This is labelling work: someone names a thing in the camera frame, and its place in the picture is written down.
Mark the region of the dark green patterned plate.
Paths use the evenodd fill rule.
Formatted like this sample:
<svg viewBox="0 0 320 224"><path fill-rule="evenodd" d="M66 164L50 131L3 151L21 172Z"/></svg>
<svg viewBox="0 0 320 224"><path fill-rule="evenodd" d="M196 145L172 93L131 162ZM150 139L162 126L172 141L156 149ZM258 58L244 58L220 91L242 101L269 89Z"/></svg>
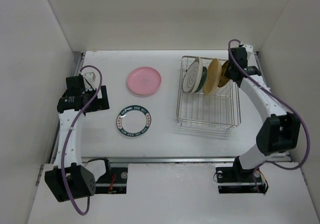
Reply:
<svg viewBox="0 0 320 224"><path fill-rule="evenodd" d="M202 70L203 71L202 71L202 75L201 75L201 80L200 80L200 83L199 83L197 89L195 90L195 93L198 93L201 90L201 88L204 86L206 79L207 79L207 74L208 74L207 67L203 67Z"/></svg>

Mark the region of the green rimmed white plate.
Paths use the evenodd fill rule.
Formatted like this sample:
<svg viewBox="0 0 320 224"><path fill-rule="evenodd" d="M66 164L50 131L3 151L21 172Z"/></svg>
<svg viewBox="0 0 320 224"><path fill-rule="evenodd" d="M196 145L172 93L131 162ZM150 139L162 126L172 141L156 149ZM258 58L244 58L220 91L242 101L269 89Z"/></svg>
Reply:
<svg viewBox="0 0 320 224"><path fill-rule="evenodd" d="M123 108L116 118L118 131L128 138L144 135L150 128L151 122L150 112L140 105L130 105Z"/></svg>

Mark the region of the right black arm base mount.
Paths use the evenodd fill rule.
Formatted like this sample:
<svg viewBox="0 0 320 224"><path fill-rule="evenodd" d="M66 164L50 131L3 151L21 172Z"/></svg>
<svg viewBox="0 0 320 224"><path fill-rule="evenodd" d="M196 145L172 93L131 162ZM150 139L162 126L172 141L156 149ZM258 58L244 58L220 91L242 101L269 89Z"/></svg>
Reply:
<svg viewBox="0 0 320 224"><path fill-rule="evenodd" d="M237 176L231 166L218 166L215 170L213 179L218 183L219 194L266 194L269 189L269 184L259 169L249 171L244 176Z"/></svg>

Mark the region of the white plate with black rings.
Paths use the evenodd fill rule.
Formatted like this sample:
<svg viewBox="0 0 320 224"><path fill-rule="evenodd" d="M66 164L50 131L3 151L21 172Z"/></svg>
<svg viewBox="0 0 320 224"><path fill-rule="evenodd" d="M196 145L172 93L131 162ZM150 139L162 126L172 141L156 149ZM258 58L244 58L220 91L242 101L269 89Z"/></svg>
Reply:
<svg viewBox="0 0 320 224"><path fill-rule="evenodd" d="M196 57L189 66L183 78L182 90L185 93L194 93L198 88L203 70L203 62L200 57Z"/></svg>

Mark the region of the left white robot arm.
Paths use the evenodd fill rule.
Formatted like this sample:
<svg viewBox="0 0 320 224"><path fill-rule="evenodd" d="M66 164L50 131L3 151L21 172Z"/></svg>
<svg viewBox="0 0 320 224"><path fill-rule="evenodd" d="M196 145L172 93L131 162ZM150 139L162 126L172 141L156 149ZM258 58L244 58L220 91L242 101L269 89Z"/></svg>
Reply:
<svg viewBox="0 0 320 224"><path fill-rule="evenodd" d="M94 84L93 72L66 79L67 90L59 99L59 139L53 169L45 173L45 182L58 202L93 196L96 182L107 182L112 176L110 162L106 157L89 160L86 165L81 158L81 135L87 113L109 109L107 89L101 86L102 97Z"/></svg>

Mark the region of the beige yellow plate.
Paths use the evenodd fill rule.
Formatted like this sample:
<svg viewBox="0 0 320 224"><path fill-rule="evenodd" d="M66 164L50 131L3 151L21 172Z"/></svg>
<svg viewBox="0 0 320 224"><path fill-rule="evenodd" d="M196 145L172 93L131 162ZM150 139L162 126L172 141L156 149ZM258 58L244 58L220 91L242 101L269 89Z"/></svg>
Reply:
<svg viewBox="0 0 320 224"><path fill-rule="evenodd" d="M213 59L207 70L207 78L203 86L203 93L205 95L211 95L218 88L222 74L222 65L219 59Z"/></svg>

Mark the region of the pink plate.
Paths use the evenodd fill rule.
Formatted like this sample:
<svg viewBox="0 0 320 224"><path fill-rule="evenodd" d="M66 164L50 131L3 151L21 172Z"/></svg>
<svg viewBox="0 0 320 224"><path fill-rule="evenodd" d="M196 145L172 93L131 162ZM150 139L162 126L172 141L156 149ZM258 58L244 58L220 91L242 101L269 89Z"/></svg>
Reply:
<svg viewBox="0 0 320 224"><path fill-rule="evenodd" d="M152 67L139 67L130 72L126 83L128 88L135 94L151 95L159 89L162 77Z"/></svg>

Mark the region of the front aluminium rail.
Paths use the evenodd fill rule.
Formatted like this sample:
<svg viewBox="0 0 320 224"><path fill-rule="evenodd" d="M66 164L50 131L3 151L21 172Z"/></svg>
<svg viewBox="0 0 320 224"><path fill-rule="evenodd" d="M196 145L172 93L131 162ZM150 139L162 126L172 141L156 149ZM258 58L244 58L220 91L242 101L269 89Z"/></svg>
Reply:
<svg viewBox="0 0 320 224"><path fill-rule="evenodd" d="M232 163L235 157L108 157L111 163Z"/></svg>

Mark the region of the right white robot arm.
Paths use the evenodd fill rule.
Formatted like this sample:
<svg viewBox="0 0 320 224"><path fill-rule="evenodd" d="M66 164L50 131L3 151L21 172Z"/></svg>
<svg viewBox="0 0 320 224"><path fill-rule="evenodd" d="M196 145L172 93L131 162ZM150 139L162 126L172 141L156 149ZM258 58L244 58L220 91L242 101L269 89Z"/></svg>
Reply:
<svg viewBox="0 0 320 224"><path fill-rule="evenodd" d="M271 96L257 67L248 66L244 46L231 48L228 57L226 77L246 93L262 120L254 146L233 162L231 174L234 179L242 181L272 156L296 148L301 121Z"/></svg>

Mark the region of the brown yellow patterned plate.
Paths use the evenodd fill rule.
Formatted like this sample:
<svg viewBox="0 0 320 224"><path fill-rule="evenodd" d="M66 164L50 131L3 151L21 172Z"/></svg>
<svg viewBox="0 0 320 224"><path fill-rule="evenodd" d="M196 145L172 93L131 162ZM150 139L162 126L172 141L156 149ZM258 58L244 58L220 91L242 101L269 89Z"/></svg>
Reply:
<svg viewBox="0 0 320 224"><path fill-rule="evenodd" d="M226 77L226 70L228 68L228 65L229 65L229 62L226 61L226 62L224 62L224 64L221 67L222 71L221 71L221 76L220 76L220 80L218 83L219 88L222 88L223 86L225 86L230 80L228 77Z"/></svg>

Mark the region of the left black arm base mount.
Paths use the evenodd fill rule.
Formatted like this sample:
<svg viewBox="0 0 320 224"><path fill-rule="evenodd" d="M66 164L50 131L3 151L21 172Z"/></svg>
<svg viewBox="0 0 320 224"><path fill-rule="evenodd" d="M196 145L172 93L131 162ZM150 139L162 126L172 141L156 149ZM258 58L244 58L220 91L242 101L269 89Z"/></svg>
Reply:
<svg viewBox="0 0 320 224"><path fill-rule="evenodd" d="M96 194L126 194L128 168L113 167L110 174L101 176L96 182Z"/></svg>

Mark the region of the right aluminium rail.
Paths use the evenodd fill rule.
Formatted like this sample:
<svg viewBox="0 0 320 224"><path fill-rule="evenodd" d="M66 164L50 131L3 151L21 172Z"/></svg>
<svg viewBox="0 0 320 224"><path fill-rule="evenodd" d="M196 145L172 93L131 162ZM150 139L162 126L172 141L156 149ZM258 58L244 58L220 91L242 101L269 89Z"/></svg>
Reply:
<svg viewBox="0 0 320 224"><path fill-rule="evenodd" d="M254 57L255 57L255 60L256 60L256 64L257 64L257 68L259 69L260 73L261 73L261 76L262 76L262 79L265 83L265 88L268 89L268 91L270 91L270 87L267 85L267 82L266 82L266 79L265 79L265 76L263 74L263 71L262 71L262 67L261 67L261 63L260 63L260 60L259 60L259 55L258 55L258 52L254 52Z"/></svg>

